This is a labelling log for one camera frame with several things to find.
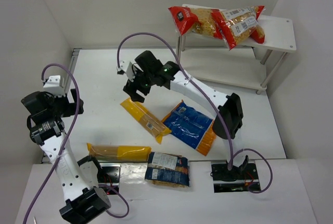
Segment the blue orange spaghetti bag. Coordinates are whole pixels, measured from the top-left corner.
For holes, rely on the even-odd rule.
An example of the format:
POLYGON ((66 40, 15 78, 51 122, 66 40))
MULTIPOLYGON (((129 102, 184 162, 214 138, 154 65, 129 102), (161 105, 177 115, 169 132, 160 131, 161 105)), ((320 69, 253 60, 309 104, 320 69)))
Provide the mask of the blue orange spaghetti bag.
POLYGON ((185 104, 178 103, 163 119, 171 134, 198 153, 207 156, 216 139, 214 120, 185 104))

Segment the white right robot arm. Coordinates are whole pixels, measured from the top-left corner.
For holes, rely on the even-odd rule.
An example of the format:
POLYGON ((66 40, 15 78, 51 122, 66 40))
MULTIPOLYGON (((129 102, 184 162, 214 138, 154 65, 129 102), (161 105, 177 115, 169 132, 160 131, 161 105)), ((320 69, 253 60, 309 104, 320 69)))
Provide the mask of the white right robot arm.
POLYGON ((213 132, 225 140, 230 150, 229 169, 244 171, 248 157, 242 156, 242 145, 233 140, 244 117, 240 97, 219 92, 192 77, 177 62, 162 63, 151 51, 144 51, 135 62, 117 60, 117 73, 127 76, 123 91, 132 101, 143 103, 152 86, 164 87, 196 102, 214 118, 213 132))

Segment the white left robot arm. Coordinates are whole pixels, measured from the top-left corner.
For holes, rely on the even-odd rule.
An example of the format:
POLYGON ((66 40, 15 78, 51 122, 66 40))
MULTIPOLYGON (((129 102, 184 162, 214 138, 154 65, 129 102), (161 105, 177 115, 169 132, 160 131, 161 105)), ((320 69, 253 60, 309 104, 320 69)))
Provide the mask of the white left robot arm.
POLYGON ((89 223, 110 208, 107 194, 98 186, 101 167, 97 160, 86 156, 77 161, 71 150, 64 117, 82 114, 84 102, 71 90, 74 101, 66 94, 55 96, 49 92, 33 92, 22 99, 30 113, 27 127, 31 140, 40 146, 50 162, 56 165, 65 201, 61 217, 69 223, 89 223))

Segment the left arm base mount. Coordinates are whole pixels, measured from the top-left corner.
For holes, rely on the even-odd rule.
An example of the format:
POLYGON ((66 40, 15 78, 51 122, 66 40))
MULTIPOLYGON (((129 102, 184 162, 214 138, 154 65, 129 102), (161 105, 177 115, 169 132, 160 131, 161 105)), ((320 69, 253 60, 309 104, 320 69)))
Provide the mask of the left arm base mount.
POLYGON ((97 174, 98 184, 106 184, 112 186, 119 192, 119 182, 121 173, 120 163, 101 163, 101 172, 97 174))

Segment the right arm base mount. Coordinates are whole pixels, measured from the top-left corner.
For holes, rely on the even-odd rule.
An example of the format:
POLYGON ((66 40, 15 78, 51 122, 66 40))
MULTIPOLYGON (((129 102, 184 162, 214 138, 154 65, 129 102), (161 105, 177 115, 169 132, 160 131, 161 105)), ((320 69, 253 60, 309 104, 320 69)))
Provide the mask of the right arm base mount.
POLYGON ((210 176, 213 179, 214 193, 226 192, 258 192, 261 190, 257 167, 249 161, 240 172, 235 166, 228 170, 226 161, 211 162, 210 176))

